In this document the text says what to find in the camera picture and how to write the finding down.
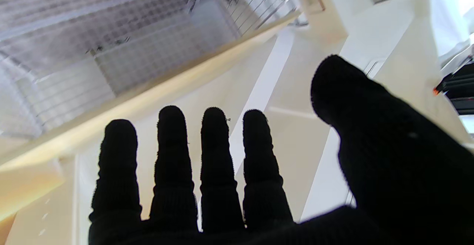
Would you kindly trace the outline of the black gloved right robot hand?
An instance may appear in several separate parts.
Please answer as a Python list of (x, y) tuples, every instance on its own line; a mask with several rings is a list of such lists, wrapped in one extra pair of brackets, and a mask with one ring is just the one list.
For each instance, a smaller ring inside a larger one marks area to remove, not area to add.
[(270, 127), (243, 117), (239, 203), (225, 114), (203, 115), (197, 227), (186, 122), (176, 106), (157, 122), (154, 196), (141, 219), (137, 132), (128, 120), (104, 130), (90, 213), (90, 245), (472, 245), (473, 154), (340, 56), (325, 58), (310, 88), (314, 112), (339, 135), (338, 162), (357, 206), (295, 223)]

